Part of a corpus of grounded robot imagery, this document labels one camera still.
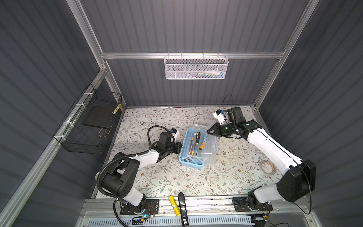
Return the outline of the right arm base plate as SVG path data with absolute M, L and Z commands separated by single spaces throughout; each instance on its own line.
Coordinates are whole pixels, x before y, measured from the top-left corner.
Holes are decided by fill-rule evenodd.
M 232 204 L 236 212 L 273 211 L 273 207 L 270 202 L 260 203 L 248 196 L 233 197 Z

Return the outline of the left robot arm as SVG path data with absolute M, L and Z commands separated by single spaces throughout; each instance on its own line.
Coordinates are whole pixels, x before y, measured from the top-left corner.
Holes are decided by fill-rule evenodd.
M 136 213 L 142 213 L 147 197 L 133 185 L 139 169 L 160 162 L 165 157 L 181 152 L 182 144 L 177 141 L 179 131 L 155 125 L 148 129 L 149 148 L 135 154 L 117 153 L 95 176 L 100 193 L 127 203 Z

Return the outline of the orange handled screwdriver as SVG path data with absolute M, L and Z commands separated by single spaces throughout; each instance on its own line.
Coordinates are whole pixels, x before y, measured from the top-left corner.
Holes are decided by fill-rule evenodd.
M 202 150 L 204 149 L 205 144 L 206 144 L 206 140 L 207 140 L 207 137 L 205 136 L 205 137 L 203 138 L 202 143 L 201 143 L 201 144 L 200 144 L 200 146 L 199 146 L 199 150 L 200 150 L 200 151 L 202 151 Z

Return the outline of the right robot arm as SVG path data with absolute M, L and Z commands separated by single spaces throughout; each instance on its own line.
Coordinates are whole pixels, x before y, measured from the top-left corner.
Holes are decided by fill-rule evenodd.
M 295 203 L 305 195 L 311 196 L 316 186 L 316 165 L 302 160 L 275 141 L 256 121 L 247 121 L 239 107 L 218 109 L 213 114 L 217 122 L 207 130 L 209 135 L 244 139 L 262 151 L 279 169 L 282 178 L 275 184 L 259 186 L 248 193 L 251 211 L 259 211 L 271 201 Z

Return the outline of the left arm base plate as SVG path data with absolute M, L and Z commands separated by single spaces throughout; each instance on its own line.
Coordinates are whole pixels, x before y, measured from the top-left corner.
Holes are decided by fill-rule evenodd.
M 150 214 L 155 215 L 158 214 L 159 211 L 159 199 L 146 199 L 141 201 L 139 206 L 134 206 L 131 203 L 122 203 L 121 204 L 121 215 L 144 215 Z

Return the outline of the black yellow screwdriver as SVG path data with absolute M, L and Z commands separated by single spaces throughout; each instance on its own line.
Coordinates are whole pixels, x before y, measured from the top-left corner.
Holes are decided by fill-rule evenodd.
M 196 136 L 195 136 L 195 143 L 194 143 L 194 148 L 193 148 L 193 154 L 196 156 L 198 151 L 198 146 L 199 146 L 199 141 L 200 141 L 200 132 L 197 132 L 196 133 Z

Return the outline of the blue plastic tool box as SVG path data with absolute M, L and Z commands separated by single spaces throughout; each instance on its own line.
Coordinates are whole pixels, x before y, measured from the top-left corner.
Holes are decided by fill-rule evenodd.
M 199 150 L 195 156 L 194 154 L 189 155 L 189 148 L 191 144 L 192 135 L 200 132 L 199 146 L 206 136 L 206 144 L 202 151 Z M 207 127 L 203 125 L 194 125 L 189 127 L 186 131 L 184 141 L 182 143 L 182 148 L 179 156 L 179 161 L 183 166 L 191 167 L 195 169 L 202 169 L 204 166 L 212 166 L 216 161 L 217 153 L 217 137 L 207 134 Z

